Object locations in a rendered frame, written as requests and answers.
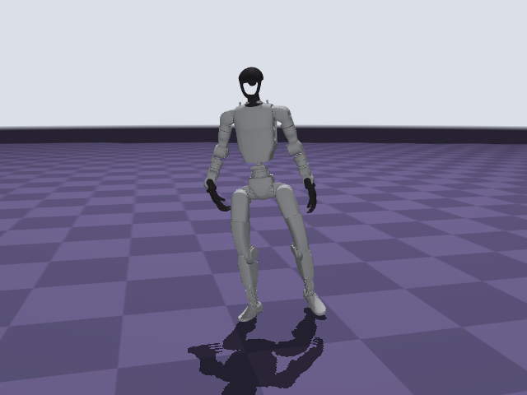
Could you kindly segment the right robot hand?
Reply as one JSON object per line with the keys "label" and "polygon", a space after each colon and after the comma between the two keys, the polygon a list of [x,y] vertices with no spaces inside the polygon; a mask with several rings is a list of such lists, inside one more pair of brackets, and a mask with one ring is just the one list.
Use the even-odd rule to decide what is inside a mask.
{"label": "right robot hand", "polygon": [[220,197],[220,196],[218,196],[218,194],[216,192],[217,187],[213,183],[212,179],[208,179],[207,180],[207,185],[208,185],[207,193],[210,193],[210,196],[211,196],[212,200],[214,201],[214,203],[217,205],[218,209],[220,211],[229,211],[231,206],[227,207],[227,206],[222,204],[221,201],[225,201],[225,199]]}

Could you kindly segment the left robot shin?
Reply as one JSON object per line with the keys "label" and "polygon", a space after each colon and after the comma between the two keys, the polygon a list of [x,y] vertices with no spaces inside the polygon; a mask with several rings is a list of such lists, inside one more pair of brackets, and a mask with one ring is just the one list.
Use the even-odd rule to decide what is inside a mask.
{"label": "left robot shin", "polygon": [[310,297],[310,291],[311,291],[311,294],[315,295],[314,282],[313,282],[315,270],[314,270],[313,258],[310,252],[310,247],[309,247],[309,251],[306,251],[303,253],[303,258],[299,258],[299,259],[295,258],[295,260],[296,260],[298,271],[301,274],[301,277],[305,285],[306,294]]}

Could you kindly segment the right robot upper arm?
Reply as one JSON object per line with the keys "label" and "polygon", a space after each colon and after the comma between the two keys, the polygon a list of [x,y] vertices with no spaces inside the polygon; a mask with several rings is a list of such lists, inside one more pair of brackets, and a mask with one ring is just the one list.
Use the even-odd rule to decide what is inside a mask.
{"label": "right robot upper arm", "polygon": [[227,110],[222,113],[220,117],[220,126],[218,132],[218,144],[214,151],[214,156],[226,159],[229,155],[228,142],[231,137],[232,127],[234,123],[233,113],[235,109]]}

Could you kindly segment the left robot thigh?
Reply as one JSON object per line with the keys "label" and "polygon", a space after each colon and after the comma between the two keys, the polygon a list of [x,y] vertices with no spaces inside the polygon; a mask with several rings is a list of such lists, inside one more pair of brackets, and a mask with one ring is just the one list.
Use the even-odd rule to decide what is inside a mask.
{"label": "left robot thigh", "polygon": [[291,251],[295,258],[303,258],[303,253],[309,251],[305,224],[294,191],[287,184],[274,183],[274,195],[277,204],[290,230],[293,244]]}

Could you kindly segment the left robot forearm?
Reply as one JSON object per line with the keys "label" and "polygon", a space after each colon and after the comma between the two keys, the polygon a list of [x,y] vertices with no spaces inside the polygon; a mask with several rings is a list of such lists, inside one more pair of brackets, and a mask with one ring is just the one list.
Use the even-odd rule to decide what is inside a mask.
{"label": "left robot forearm", "polygon": [[309,166],[308,161],[306,159],[306,154],[305,154],[304,148],[301,145],[300,141],[297,141],[297,142],[298,142],[298,146],[299,146],[299,148],[301,150],[301,153],[297,154],[293,159],[296,162],[297,169],[299,170],[299,173],[300,173],[300,175],[302,177],[302,183],[305,185],[304,179],[305,178],[309,178],[310,181],[311,181],[311,184],[313,184],[314,181],[315,181],[315,178],[311,174],[310,166]]}

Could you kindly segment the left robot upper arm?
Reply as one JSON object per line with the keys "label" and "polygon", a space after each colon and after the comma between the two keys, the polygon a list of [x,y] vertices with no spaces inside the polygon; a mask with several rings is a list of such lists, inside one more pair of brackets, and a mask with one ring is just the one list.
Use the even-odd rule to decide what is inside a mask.
{"label": "left robot upper arm", "polygon": [[285,137],[288,140],[287,150],[291,156],[301,153],[301,150],[298,146],[298,138],[296,127],[291,117],[291,112],[288,107],[281,105],[272,106],[273,117],[281,122],[281,128],[284,132]]}

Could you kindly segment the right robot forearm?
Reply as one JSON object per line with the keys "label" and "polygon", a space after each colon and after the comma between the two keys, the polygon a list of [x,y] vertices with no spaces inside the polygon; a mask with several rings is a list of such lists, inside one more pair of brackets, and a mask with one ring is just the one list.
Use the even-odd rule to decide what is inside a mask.
{"label": "right robot forearm", "polygon": [[[215,148],[216,148],[216,146],[215,146]],[[215,184],[215,181],[217,180],[218,175],[220,173],[220,169],[221,169],[221,167],[223,165],[223,161],[221,159],[219,159],[219,158],[216,158],[214,156],[215,148],[214,148],[213,153],[212,153],[212,159],[210,161],[211,164],[210,164],[209,169],[208,169],[207,178],[204,181],[205,189],[208,189],[208,185],[207,185],[207,180],[208,179],[212,179],[213,183]]]}

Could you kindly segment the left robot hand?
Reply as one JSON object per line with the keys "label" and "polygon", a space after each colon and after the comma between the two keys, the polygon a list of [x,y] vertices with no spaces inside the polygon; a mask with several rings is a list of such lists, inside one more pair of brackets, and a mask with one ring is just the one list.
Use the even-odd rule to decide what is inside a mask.
{"label": "left robot hand", "polygon": [[304,183],[305,183],[305,188],[308,189],[308,193],[309,193],[309,197],[310,197],[310,200],[309,200],[309,203],[307,205],[307,208],[310,208],[309,211],[307,213],[311,213],[315,207],[316,207],[316,191],[315,191],[315,184],[311,184],[311,181],[309,178],[305,178],[304,179]]}

